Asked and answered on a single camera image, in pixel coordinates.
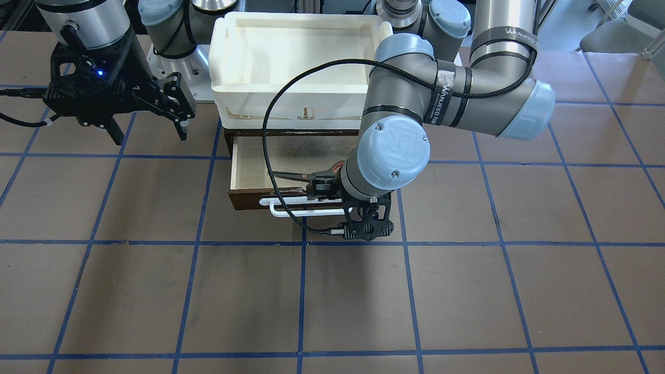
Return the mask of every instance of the white storage box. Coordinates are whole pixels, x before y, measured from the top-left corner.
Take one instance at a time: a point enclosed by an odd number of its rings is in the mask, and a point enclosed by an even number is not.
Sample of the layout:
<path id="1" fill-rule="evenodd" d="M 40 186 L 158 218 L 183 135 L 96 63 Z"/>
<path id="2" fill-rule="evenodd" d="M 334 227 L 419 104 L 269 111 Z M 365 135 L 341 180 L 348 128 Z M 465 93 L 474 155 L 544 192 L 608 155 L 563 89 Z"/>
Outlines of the white storage box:
<path id="1" fill-rule="evenodd" d="M 379 16 L 229 13 L 215 22 L 209 63 L 225 128 L 261 128 L 268 104 L 298 74 L 339 59 L 374 59 L 392 34 Z M 367 93 L 366 65 L 304 78 L 271 113 L 269 128 L 355 129 Z"/>

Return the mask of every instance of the grid line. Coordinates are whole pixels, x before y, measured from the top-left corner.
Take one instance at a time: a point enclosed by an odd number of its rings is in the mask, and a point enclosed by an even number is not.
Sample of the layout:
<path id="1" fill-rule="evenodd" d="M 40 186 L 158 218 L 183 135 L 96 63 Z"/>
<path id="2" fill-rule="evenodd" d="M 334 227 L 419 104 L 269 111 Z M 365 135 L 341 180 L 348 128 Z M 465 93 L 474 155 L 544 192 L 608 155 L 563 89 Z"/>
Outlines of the grid line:
<path id="1" fill-rule="evenodd" d="M 582 215 L 584 217 L 585 223 L 587 225 L 587 229 L 589 230 L 589 234 L 591 235 L 591 240 L 593 241 L 593 243 L 595 245 L 596 253 L 598 254 L 600 264 L 602 265 L 602 269 L 605 272 L 605 276 L 606 276 L 607 281 L 610 285 L 610 289 L 612 290 L 612 294 L 614 296 L 616 304 L 619 308 L 619 311 L 621 312 L 621 317 L 623 318 L 624 324 L 625 324 L 625 326 L 628 330 L 630 340 L 632 341 L 632 344 L 633 344 L 633 350 L 635 350 L 635 352 L 637 352 L 637 356 L 640 359 L 640 363 L 642 365 L 642 369 L 644 370 L 644 374 L 649 374 L 649 369 L 646 366 L 644 356 L 642 355 L 640 347 L 637 343 L 637 338 L 635 337 L 635 332 L 632 330 L 632 327 L 630 325 L 630 321 L 628 320 L 628 315 L 626 314 L 626 310 L 623 306 L 623 303 L 621 302 L 621 299 L 619 298 L 619 294 L 616 290 L 614 280 L 612 279 L 612 276 L 610 274 L 610 270 L 607 267 L 607 263 L 605 262 L 605 258 L 602 254 L 602 250 L 600 249 L 600 245 L 598 243 L 598 240 L 596 239 L 596 234 L 594 233 L 593 227 L 591 226 L 591 221 L 589 220 L 589 216 L 587 215 L 587 210 L 585 209 L 584 204 L 582 203 L 582 198 L 580 197 L 579 191 L 577 190 L 577 186 L 575 185 L 575 181 L 573 180 L 573 175 L 571 174 L 571 171 L 568 169 L 568 166 L 566 164 L 566 160 L 563 156 L 563 152 L 561 151 L 561 147 L 559 146 L 559 141 L 557 140 L 557 137 L 554 135 L 554 129 L 552 128 L 552 125 L 548 124 L 547 127 L 549 128 L 549 132 L 551 133 L 552 139 L 554 140 L 554 145 L 556 146 L 557 152 L 559 153 L 559 156 L 561 157 L 561 161 L 563 162 L 563 168 L 566 172 L 566 175 L 568 176 L 568 181 L 570 182 L 571 188 L 573 189 L 573 193 L 575 194 L 575 199 L 577 200 L 577 204 L 579 205 L 580 211 L 582 212 Z"/>
<path id="2" fill-rule="evenodd" d="M 129 139 L 129 135 L 132 132 L 132 126 L 134 125 L 134 119 L 136 119 L 136 113 L 132 114 L 132 119 L 129 122 L 129 126 L 127 128 L 127 135 L 124 138 L 124 141 L 122 142 L 122 146 L 120 147 L 120 151 L 118 152 L 118 155 L 122 154 L 124 152 L 125 146 L 127 145 L 127 140 Z M 102 199 L 102 204 L 99 208 L 99 211 L 97 212 L 97 218 L 94 221 L 94 226 L 92 227 L 92 232 L 90 233 L 90 242 L 88 243 L 85 254 L 83 255 L 83 259 L 81 261 L 81 265 L 78 269 L 78 274 L 76 276 L 76 281 L 74 282 L 74 289 L 72 290 L 72 294 L 69 299 L 69 304 L 67 305 L 67 310 L 65 311 L 65 318 L 63 318 L 63 324 L 61 325 L 60 328 L 60 333 L 58 334 L 58 339 L 55 342 L 55 347 L 53 348 L 53 355 L 54 358 L 52 358 L 49 362 L 49 368 L 47 369 L 47 374 L 52 374 L 53 372 L 53 367 L 55 366 L 55 356 L 60 353 L 60 347 L 63 343 L 63 339 L 65 338 L 65 332 L 67 331 L 67 325 L 69 323 L 69 318 L 72 315 L 72 310 L 74 309 L 74 302 L 76 301 L 76 296 L 78 295 L 78 286 L 80 285 L 81 279 L 83 277 L 83 271 L 85 269 L 85 265 L 88 262 L 88 259 L 90 257 L 90 252 L 92 250 L 93 246 L 93 241 L 95 236 L 97 235 L 97 230 L 99 229 L 99 225 L 102 221 L 102 215 L 104 214 L 104 209 L 106 208 L 106 203 L 108 202 L 108 197 L 111 193 L 111 188 L 113 187 L 113 182 L 115 181 L 116 175 L 118 173 L 118 169 L 120 168 L 120 161 L 122 159 L 118 157 L 116 159 L 116 163 L 113 166 L 113 171 L 111 172 L 111 176 L 108 179 L 108 185 L 106 187 L 106 191 L 104 192 L 104 198 Z"/>
<path id="3" fill-rule="evenodd" d="M 402 227 L 402 246 L 404 247 L 404 267 L 406 269 L 406 286 L 409 291 L 409 304 L 411 307 L 411 320 L 414 326 L 414 339 L 416 341 L 416 358 L 418 360 L 419 374 L 425 373 L 422 362 L 422 346 L 420 345 L 420 328 L 418 327 L 418 314 L 416 313 L 416 296 L 414 293 L 413 278 L 411 276 L 411 260 L 409 256 L 408 240 L 406 239 L 406 220 L 402 205 L 402 190 L 397 190 L 397 204 L 400 208 L 400 225 Z"/>
<path id="4" fill-rule="evenodd" d="M 303 224 L 307 225 L 307 217 L 303 217 Z M 301 239 L 301 261 L 300 261 L 300 296 L 298 304 L 298 359 L 296 363 L 296 374 L 303 372 L 303 351 L 305 344 L 305 283 L 307 281 L 307 231 L 302 229 Z"/>
<path id="5" fill-rule="evenodd" d="M 0 85 L 0 89 L 45 89 L 42 85 Z"/>
<path id="6" fill-rule="evenodd" d="M 52 244 L 52 245 L 76 245 L 94 244 L 96 246 L 108 246 L 112 244 L 127 243 L 131 246 L 194 246 L 195 241 L 127 241 L 127 240 L 40 240 L 40 239 L 0 239 L 0 244 Z M 300 246 L 300 242 L 209 242 L 201 240 L 201 246 Z M 577 246 L 577 247 L 665 247 L 665 243 L 650 242 L 545 242 L 545 241 L 522 241 L 522 242 L 406 242 L 408 246 Z M 307 242 L 310 246 L 403 246 L 403 242 Z"/>
<path id="7" fill-rule="evenodd" d="M 665 345 L 641 345 L 642 351 L 665 351 Z M 570 347 L 534 347 L 535 353 L 570 353 L 570 352 L 611 352 L 635 351 L 633 345 L 586 345 Z M 424 356 L 444 355 L 511 355 L 528 353 L 528 348 L 477 348 L 477 349 L 425 349 Z M 250 358 L 296 358 L 299 352 L 193 352 L 193 353 L 59 353 L 53 354 L 10 354 L 0 355 L 0 361 L 28 360 L 92 360 L 92 359 L 250 359 Z M 303 357 L 380 357 L 380 356 L 416 356 L 415 349 L 397 351 L 304 351 Z"/>
<path id="8" fill-rule="evenodd" d="M 0 156 L 20 157 L 24 152 L 0 152 Z M 230 156 L 188 156 L 177 154 L 93 154 L 93 153 L 30 153 L 26 157 L 63 157 L 63 158 L 141 158 L 141 159 L 165 159 L 165 160 L 218 160 L 231 161 Z M 560 162 L 519 162 L 519 161 L 483 161 L 485 165 L 499 166 L 563 166 Z M 480 165 L 479 161 L 473 160 L 429 160 L 428 164 L 454 164 L 454 165 Z M 589 164 L 568 163 L 568 166 L 581 168 L 665 168 L 665 164 Z"/>
<path id="9" fill-rule="evenodd" d="M 663 208 L 665 208 L 665 200 L 663 200 L 663 197 L 660 195 L 660 192 L 658 191 L 658 188 L 656 187 L 656 184 L 654 183 L 653 178 L 651 178 L 651 174 L 649 174 L 649 171 L 646 169 L 644 166 L 644 162 L 642 161 L 642 157 L 640 156 L 640 153 L 637 151 L 637 148 L 635 147 L 635 144 L 632 142 L 632 139 L 630 138 L 630 135 L 628 135 L 628 131 L 626 130 L 626 127 L 624 126 L 623 122 L 621 121 L 621 118 L 619 118 L 619 114 L 616 111 L 616 108 L 614 107 L 614 104 L 610 100 L 609 95 L 607 95 L 607 91 L 603 87 L 600 79 L 598 78 L 598 75 L 596 74 L 596 71 L 593 69 L 593 66 L 591 65 L 591 61 L 589 61 L 589 58 L 585 53 L 582 54 L 584 56 L 585 61 L 587 62 L 587 65 L 589 66 L 589 69 L 591 70 L 591 73 L 593 74 L 594 79 L 596 79 L 596 83 L 598 83 L 598 86 L 600 87 L 600 90 L 602 91 L 602 94 L 605 96 L 605 99 L 607 100 L 607 103 L 610 105 L 610 108 L 612 109 L 612 113 L 614 113 L 614 117 L 616 118 L 617 122 L 619 123 L 619 126 L 621 127 L 621 131 L 623 131 L 624 135 L 626 136 L 626 139 L 628 140 L 628 143 L 630 144 L 630 147 L 632 151 L 635 153 L 635 156 L 637 157 L 637 161 L 640 163 L 642 166 L 642 169 L 644 170 L 644 173 L 646 174 L 647 179 L 649 179 L 649 183 L 651 183 L 651 187 L 654 189 L 654 192 L 656 193 L 656 196 L 660 200 L 660 205 L 662 205 Z"/>
<path id="10" fill-rule="evenodd" d="M 508 270 L 508 276 L 510 277 L 510 283 L 513 288 L 513 294 L 515 295 L 515 303 L 517 304 L 517 311 L 519 313 L 519 319 L 522 323 L 522 330 L 524 330 L 524 338 L 527 342 L 527 348 L 529 352 L 529 357 L 531 358 L 531 365 L 533 366 L 534 374 L 539 374 L 538 362 L 536 362 L 536 355 L 533 350 L 533 344 L 531 343 L 531 335 L 529 334 L 529 326 L 527 325 L 527 318 L 524 314 L 524 309 L 522 308 L 522 301 L 519 297 L 519 290 L 517 289 L 517 282 L 515 281 L 515 274 L 513 273 L 513 265 L 510 262 L 510 256 L 508 255 L 508 249 L 506 248 L 505 241 L 503 240 L 503 232 L 501 231 L 501 222 L 499 221 L 499 213 L 497 212 L 496 205 L 494 204 L 494 196 L 492 195 L 492 190 L 489 186 L 489 178 L 487 177 L 487 171 L 485 170 L 485 162 L 483 161 L 483 155 L 480 152 L 480 145 L 478 143 L 478 138 L 473 132 L 473 145 L 475 146 L 475 152 L 478 155 L 478 161 L 480 163 L 480 171 L 483 174 L 483 180 L 485 181 L 485 189 L 487 190 L 487 197 L 489 198 L 489 205 L 492 209 L 492 216 L 494 217 L 494 223 L 497 228 L 497 235 L 499 236 L 499 241 L 501 242 L 501 251 L 503 252 L 503 259 L 505 260 L 505 265 Z"/>
<path id="11" fill-rule="evenodd" d="M 190 301 L 192 300 L 192 289 L 194 286 L 194 276 L 196 274 L 196 262 L 199 256 L 199 248 L 201 247 L 201 235 L 203 234 L 203 223 L 205 222 L 205 212 L 207 210 L 207 201 L 210 196 L 210 185 L 212 183 L 213 172 L 215 170 L 215 157 L 217 156 L 217 145 L 219 144 L 219 135 L 221 134 L 221 120 L 217 122 L 217 132 L 215 133 L 215 142 L 212 147 L 212 155 L 210 157 L 210 167 L 208 168 L 208 175 L 205 181 L 205 195 L 201 203 L 201 213 L 199 214 L 199 224 L 196 229 L 196 243 L 194 245 L 194 252 L 192 253 L 192 264 L 190 267 L 190 276 L 187 282 L 187 292 L 185 294 L 185 302 L 182 310 L 182 318 L 180 320 L 180 330 L 178 331 L 178 342 L 176 343 L 176 356 L 173 360 L 172 374 L 177 374 L 178 364 L 180 362 L 180 353 L 182 352 L 182 342 L 185 337 L 185 328 L 187 325 L 187 316 L 190 311 Z"/>
<path id="12" fill-rule="evenodd" d="M 46 119 L 48 114 L 49 114 L 49 110 L 48 109 L 44 110 L 44 115 L 42 115 L 41 120 Z M 23 151 L 22 154 L 20 154 L 21 159 L 19 160 L 19 163 L 16 165 L 16 168 L 14 169 L 14 173 L 12 173 L 11 177 L 9 178 L 9 181 L 7 182 L 7 185 L 5 186 L 5 189 L 2 193 L 2 195 L 0 195 L 0 208 L 5 203 L 5 199 L 7 199 L 7 195 L 9 195 L 9 190 L 14 185 L 14 181 L 16 181 L 16 177 L 19 175 L 19 171 L 21 171 L 21 167 L 23 166 L 23 163 L 25 162 L 28 151 L 30 150 L 30 147 L 33 146 L 33 143 L 35 142 L 35 139 L 37 138 L 38 133 L 39 133 L 39 128 L 36 128 L 33 131 L 33 135 L 30 137 L 30 141 L 28 141 L 28 145 L 26 145 L 25 150 Z"/>

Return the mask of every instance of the open drawer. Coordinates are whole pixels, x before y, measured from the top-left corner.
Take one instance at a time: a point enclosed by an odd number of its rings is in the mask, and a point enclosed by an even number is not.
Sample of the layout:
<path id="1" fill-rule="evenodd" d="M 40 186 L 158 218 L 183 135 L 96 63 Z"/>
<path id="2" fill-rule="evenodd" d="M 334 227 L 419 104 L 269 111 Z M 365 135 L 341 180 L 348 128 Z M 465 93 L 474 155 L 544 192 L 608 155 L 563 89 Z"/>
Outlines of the open drawer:
<path id="1" fill-rule="evenodd" d="M 335 162 L 346 160 L 357 139 L 357 136 L 270 136 L 270 163 L 274 171 L 281 172 L 326 170 Z M 284 197 L 306 196 L 306 182 L 277 178 L 277 185 Z M 269 205 L 265 199 L 276 198 L 265 167 L 260 136 L 233 138 L 229 198 L 236 210 L 266 209 Z"/>

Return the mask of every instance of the black scissors handle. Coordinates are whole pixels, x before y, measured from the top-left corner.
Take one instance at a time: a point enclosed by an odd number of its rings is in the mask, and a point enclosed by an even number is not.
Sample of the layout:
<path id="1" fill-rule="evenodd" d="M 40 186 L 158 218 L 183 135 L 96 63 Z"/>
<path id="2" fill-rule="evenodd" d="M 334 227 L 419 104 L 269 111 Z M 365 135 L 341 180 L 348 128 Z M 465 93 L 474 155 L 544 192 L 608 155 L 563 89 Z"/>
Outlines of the black scissors handle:
<path id="1" fill-rule="evenodd" d="M 273 172 L 278 178 L 298 180 L 300 182 L 309 182 L 315 178 L 334 178 L 335 174 L 342 168 L 344 161 L 335 162 L 335 164 L 328 170 L 313 173 L 293 173 L 293 172 Z"/>

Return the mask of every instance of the chair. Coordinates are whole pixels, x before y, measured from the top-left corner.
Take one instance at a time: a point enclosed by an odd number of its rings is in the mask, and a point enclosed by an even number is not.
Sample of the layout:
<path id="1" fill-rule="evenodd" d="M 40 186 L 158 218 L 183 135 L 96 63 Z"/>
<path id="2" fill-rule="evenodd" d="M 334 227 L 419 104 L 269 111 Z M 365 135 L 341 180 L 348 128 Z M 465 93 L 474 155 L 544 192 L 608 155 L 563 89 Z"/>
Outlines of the chair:
<path id="1" fill-rule="evenodd" d="M 665 43 L 665 1 L 633 0 L 626 20 L 604 23 L 580 41 L 584 52 L 640 53 L 650 59 Z"/>

